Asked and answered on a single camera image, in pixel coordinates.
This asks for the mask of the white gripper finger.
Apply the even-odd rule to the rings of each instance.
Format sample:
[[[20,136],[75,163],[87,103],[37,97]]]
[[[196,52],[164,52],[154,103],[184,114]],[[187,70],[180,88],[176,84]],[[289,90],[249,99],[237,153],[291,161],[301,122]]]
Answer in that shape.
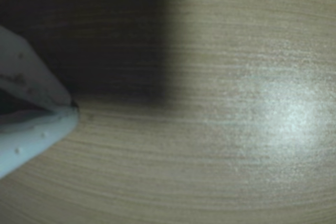
[[[65,138],[78,122],[77,108],[1,116],[1,178]]]
[[[1,27],[1,110],[78,110],[28,41]]]

